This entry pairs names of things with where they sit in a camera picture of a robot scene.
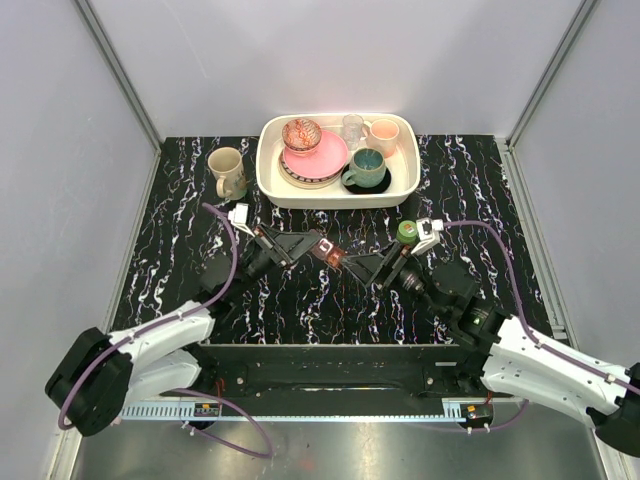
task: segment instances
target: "ceramic mug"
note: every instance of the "ceramic mug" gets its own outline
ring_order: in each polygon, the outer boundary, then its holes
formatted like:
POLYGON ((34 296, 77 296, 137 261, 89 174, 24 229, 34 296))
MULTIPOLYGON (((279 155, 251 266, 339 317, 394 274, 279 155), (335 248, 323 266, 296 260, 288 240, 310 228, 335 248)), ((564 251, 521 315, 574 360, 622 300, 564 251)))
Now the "ceramic mug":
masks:
POLYGON ((209 155, 207 164, 216 177, 216 192, 219 197, 238 200, 247 194, 242 154, 238 150, 219 148, 209 155))
POLYGON ((367 146, 382 152, 384 157, 390 157, 396 151, 400 127, 392 120, 381 118, 373 123, 364 122, 367 134, 367 146))
POLYGON ((387 173, 382 153, 373 148, 361 148, 353 154, 349 162, 349 170, 342 174, 342 183, 363 188, 378 185, 387 173))

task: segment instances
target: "tabletop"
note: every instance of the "tabletop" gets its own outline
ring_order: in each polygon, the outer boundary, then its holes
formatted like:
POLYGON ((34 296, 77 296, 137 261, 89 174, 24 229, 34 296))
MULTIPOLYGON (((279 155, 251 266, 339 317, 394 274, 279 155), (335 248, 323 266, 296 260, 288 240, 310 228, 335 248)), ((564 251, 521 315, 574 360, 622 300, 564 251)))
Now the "tabletop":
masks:
MULTIPOLYGON (((230 255, 222 224, 202 202, 228 211, 235 202, 216 195, 207 156, 233 147, 243 156, 249 192, 250 226, 259 221, 284 231, 316 229, 350 254, 388 245, 402 220, 422 217, 482 220, 506 244, 516 269, 529 324, 545 333, 549 322, 497 145, 486 135, 418 135, 421 178, 401 205, 367 210, 288 210, 272 205, 255 181, 258 137, 168 138, 163 146, 119 300, 113 330, 168 313, 198 291, 207 258, 230 255)), ((240 248, 247 235, 237 232, 240 248)), ((486 231, 464 227, 443 232, 423 257, 427 269, 461 261, 478 281, 480 294, 515 312, 505 261, 486 231)), ((211 343, 243 344, 430 344, 448 343, 445 325, 408 294, 365 289, 340 270, 310 255, 296 265, 275 268, 243 298, 230 328, 211 343)))

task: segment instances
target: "teal mug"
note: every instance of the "teal mug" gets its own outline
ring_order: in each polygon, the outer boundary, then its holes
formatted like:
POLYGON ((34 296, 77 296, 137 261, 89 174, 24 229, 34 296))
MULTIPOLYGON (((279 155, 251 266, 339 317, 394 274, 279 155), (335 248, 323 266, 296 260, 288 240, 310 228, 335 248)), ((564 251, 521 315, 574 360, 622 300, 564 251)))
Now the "teal mug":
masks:
POLYGON ((349 162, 349 170, 342 174, 342 183, 363 188, 372 188, 384 179, 387 166, 382 153, 373 148, 361 148, 349 162))

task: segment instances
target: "dish rack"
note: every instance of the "dish rack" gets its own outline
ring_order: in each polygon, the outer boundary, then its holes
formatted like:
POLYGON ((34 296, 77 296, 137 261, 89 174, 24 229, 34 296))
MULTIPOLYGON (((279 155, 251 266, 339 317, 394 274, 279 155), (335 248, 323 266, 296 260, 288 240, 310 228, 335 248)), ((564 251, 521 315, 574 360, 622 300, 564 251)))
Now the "dish rack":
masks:
MULTIPOLYGON (((282 127, 294 118, 308 118, 318 123, 323 130, 338 135, 342 130, 345 113, 322 113, 285 115, 274 118, 262 129, 256 157, 258 187, 278 207, 292 209, 340 210, 357 208, 395 207, 404 202, 420 183, 420 153, 411 125, 397 115, 383 113, 358 113, 364 120, 374 122, 381 118, 392 120, 400 127, 395 153, 387 157, 387 168, 391 172, 391 185, 384 193, 354 195, 338 180, 322 188, 299 188, 282 176, 278 158, 284 142, 282 127)), ((366 147, 361 140, 359 148, 366 147)))

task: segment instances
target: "pink bowl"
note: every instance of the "pink bowl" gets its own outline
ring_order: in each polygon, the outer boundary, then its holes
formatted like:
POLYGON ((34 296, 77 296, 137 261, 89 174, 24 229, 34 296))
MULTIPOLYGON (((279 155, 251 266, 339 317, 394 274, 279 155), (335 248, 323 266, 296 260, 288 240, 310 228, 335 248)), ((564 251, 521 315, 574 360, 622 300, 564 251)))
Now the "pink bowl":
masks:
POLYGON ((322 129, 313 120, 296 118, 282 128, 282 140, 293 153, 309 155, 318 148, 322 140, 322 129))

